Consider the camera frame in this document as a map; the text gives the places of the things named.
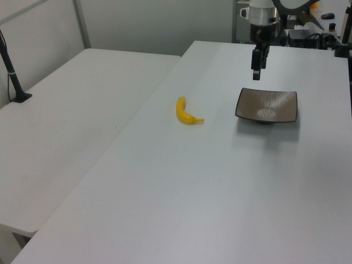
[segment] black cable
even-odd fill
[[[309,35],[308,37],[306,37],[304,40],[309,39],[310,37],[316,37],[316,36],[320,36],[320,33],[313,33],[312,35]]]
[[[6,40],[5,40],[5,38],[4,38],[4,35],[2,35],[1,29],[0,29],[0,36],[1,36],[1,40],[2,40],[2,41],[4,42],[4,44],[5,44],[5,49],[7,50]]]
[[[7,97],[9,98],[9,101],[12,102],[10,98],[10,75],[7,74]]]
[[[2,31],[0,29],[0,37],[1,37],[1,41],[4,43],[5,45],[5,49],[7,51],[7,44],[6,44],[6,40],[4,35],[2,34]],[[10,75],[7,74],[7,97],[9,98],[9,101],[12,102],[11,98],[10,98]]]

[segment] banana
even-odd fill
[[[184,123],[194,124],[197,122],[203,122],[204,119],[202,118],[195,118],[194,116],[190,115],[189,113],[185,112],[186,106],[186,98],[184,96],[178,98],[176,103],[176,115],[178,119],[180,119]]]

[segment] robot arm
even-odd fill
[[[307,10],[319,0],[272,0],[279,12],[285,15],[294,15]]]
[[[278,18],[282,14],[294,15],[308,10],[319,0],[250,0],[250,38],[256,43],[252,54],[253,80],[260,80],[261,69],[266,67],[270,42],[276,36]]]

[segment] brown plate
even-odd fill
[[[289,123],[297,120],[297,93],[242,88],[235,115],[259,123]]]

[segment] white table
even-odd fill
[[[347,6],[350,6],[348,0],[320,0],[319,7],[311,8],[310,10],[312,15],[315,16],[325,30],[329,30],[330,23],[335,23],[336,34],[337,36],[340,36]],[[335,18],[328,20],[321,19],[321,15],[327,13],[334,13]]]
[[[253,81],[252,49],[195,42],[13,263],[352,263],[347,61],[271,47]],[[242,87],[297,91],[298,121],[236,118]]]
[[[0,110],[0,226],[31,237],[179,57],[87,49]]]

